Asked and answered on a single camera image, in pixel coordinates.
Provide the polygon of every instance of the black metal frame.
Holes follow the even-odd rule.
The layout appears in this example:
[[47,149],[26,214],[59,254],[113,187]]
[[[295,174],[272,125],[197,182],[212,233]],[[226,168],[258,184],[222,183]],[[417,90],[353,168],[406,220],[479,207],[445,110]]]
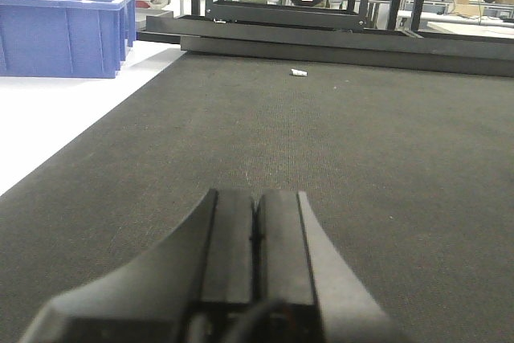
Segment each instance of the black metal frame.
[[362,30],[368,19],[369,0],[348,0],[346,10],[330,10],[298,6],[274,6],[248,2],[206,0],[206,17],[224,21],[270,23],[286,26]]
[[[330,63],[397,67],[414,70],[448,71],[488,76],[514,76],[514,41],[479,36],[447,35],[417,31],[423,0],[415,0],[412,31],[392,31],[396,26],[401,0],[392,0],[388,30],[354,29],[352,15],[328,23],[336,10],[309,13],[303,7],[211,2],[207,11],[222,10],[233,23],[213,23],[211,18],[194,15],[181,18],[147,17],[147,31],[139,40],[181,44],[182,50],[257,58],[294,59]],[[367,4],[361,4],[365,10]],[[253,22],[241,22],[250,15]]]

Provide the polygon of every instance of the small white object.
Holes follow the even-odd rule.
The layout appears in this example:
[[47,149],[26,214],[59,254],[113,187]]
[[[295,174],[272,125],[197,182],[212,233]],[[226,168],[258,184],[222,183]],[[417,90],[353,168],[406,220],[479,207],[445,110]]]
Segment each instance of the small white object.
[[307,76],[307,72],[306,71],[296,70],[295,68],[291,69],[291,73],[294,76]]

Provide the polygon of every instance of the plastic crate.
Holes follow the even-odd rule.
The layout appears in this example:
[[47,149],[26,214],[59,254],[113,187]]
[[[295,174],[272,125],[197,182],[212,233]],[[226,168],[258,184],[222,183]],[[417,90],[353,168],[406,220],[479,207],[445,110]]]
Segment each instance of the plastic crate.
[[135,0],[0,0],[0,76],[114,78]]

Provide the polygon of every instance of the table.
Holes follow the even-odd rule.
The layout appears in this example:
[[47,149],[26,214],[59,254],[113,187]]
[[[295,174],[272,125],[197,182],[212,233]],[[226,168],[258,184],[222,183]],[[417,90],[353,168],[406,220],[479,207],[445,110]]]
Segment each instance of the table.
[[498,26],[475,26],[444,22],[428,22],[427,26],[448,34],[490,36],[492,38],[514,39],[514,28]]
[[306,190],[413,341],[514,341],[513,104],[507,78],[183,55],[0,197],[0,341],[212,186]]
[[[400,10],[398,12],[398,18],[405,23],[406,20],[410,19],[411,11]],[[507,23],[498,18],[489,18],[483,16],[482,18],[463,18],[456,15],[439,15],[431,12],[422,12],[421,20],[429,22],[446,22],[446,23],[458,23],[458,24],[474,24],[480,26],[497,26],[497,27],[514,27],[514,23]]]

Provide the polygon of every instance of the desk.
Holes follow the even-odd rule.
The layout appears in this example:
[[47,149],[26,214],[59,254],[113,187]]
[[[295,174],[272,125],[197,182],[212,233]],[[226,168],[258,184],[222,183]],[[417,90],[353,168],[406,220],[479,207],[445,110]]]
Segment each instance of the desk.
[[211,186],[306,190],[413,341],[514,341],[513,104],[512,79],[188,53],[0,198],[0,341]]
[[427,26],[448,34],[491,36],[492,38],[514,39],[514,28],[498,26],[475,26],[444,22],[428,22]]
[[[401,19],[402,22],[405,22],[407,19],[410,19],[412,13],[411,11],[401,10],[398,12],[398,19]],[[439,15],[431,12],[422,12],[421,20],[426,20],[430,22],[444,22],[444,23],[457,23],[457,24],[474,24],[477,26],[497,26],[497,27],[514,27],[514,23],[506,23],[501,19],[497,18],[489,18],[487,16],[483,16],[481,19],[478,18],[463,18],[461,16],[456,15]]]
[[180,55],[136,41],[113,80],[0,78],[0,196]]

